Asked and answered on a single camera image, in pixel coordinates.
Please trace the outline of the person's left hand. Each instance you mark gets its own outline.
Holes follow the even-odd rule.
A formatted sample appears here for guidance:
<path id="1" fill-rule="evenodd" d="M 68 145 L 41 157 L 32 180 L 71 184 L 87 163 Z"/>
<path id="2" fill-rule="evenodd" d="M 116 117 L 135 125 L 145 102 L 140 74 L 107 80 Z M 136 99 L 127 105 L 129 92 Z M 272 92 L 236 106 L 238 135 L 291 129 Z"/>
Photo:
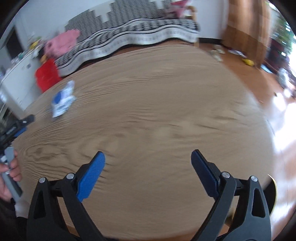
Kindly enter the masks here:
<path id="1" fill-rule="evenodd" d="M 3 154 L 1 155 L 1 164 L 4 164 L 9 169 L 8 171 L 5 171 L 4 173 L 1 173 L 1 177 L 3 178 L 3 181 L 5 185 L 7 186 L 8 190 L 11 193 L 12 199 L 15 202 L 19 202 L 23 191 L 19 185 L 18 182 L 13 180 L 13 178 L 10 175 L 11 172 L 11 162 L 15 157 L 14 148 L 8 147 L 4 150 Z"/>

